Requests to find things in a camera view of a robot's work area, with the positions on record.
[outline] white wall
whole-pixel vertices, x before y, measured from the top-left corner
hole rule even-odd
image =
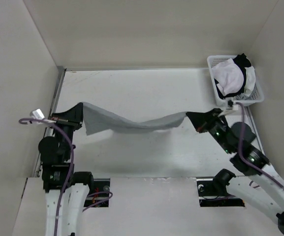
[[[206,67],[250,49],[277,0],[24,0],[57,65]]]
[[[10,235],[41,127],[18,124],[48,112],[58,70],[22,0],[0,0],[0,236]]]
[[[284,177],[284,0],[279,0],[248,55],[266,96],[252,106],[252,114],[267,157]]]

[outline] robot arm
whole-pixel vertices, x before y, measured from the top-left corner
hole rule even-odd
[[[234,106],[238,106],[231,101],[228,105],[229,110],[235,110]],[[209,132],[226,153],[236,153],[230,162],[262,187],[264,192],[243,186],[239,177],[225,169],[214,177],[213,184],[220,192],[237,196],[263,212],[284,234],[284,180],[274,170],[268,158],[251,144],[255,134],[250,127],[242,122],[229,127],[225,114],[226,112],[216,108],[206,113],[188,112],[187,116],[197,132]]]
[[[45,235],[77,236],[84,202],[94,184],[91,172],[74,172],[72,139],[74,131],[82,127],[83,104],[63,113],[54,113],[50,120],[44,119],[39,109],[31,115],[33,118],[23,118],[19,122],[37,121],[54,128],[53,136],[43,138],[38,146],[47,204]]]

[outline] white cloth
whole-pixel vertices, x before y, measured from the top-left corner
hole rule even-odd
[[[212,68],[212,73],[218,81],[217,87],[224,96],[238,92],[244,83],[244,75],[233,59],[218,63]]]
[[[255,85],[255,72],[254,67],[246,67],[246,85],[245,85],[245,96],[249,97],[253,90]]]

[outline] clothes in basket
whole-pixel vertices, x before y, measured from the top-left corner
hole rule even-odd
[[[228,59],[212,67],[219,97],[248,98],[254,89],[254,67],[245,54]]]

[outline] white panel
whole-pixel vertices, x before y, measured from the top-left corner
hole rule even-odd
[[[112,178],[109,208],[83,213],[80,236],[282,236],[257,209],[200,207],[194,178]],[[46,203],[30,178],[13,236],[43,236]]]
[[[284,0],[263,27],[251,53],[265,101],[252,106],[267,157],[284,178]]]
[[[207,69],[67,72],[57,112],[82,101],[137,122],[216,106]],[[241,112],[227,120],[229,125],[240,121]],[[73,143],[75,170],[99,178],[206,177],[222,168],[241,174],[229,162],[233,155],[210,134],[198,134],[188,118],[178,128],[146,134],[107,130],[86,136],[83,127],[74,133]]]
[[[0,236],[10,235],[43,127],[18,119],[48,113],[58,70],[22,0],[0,0]]]
[[[277,0],[24,0],[57,65],[206,66],[249,50]]]

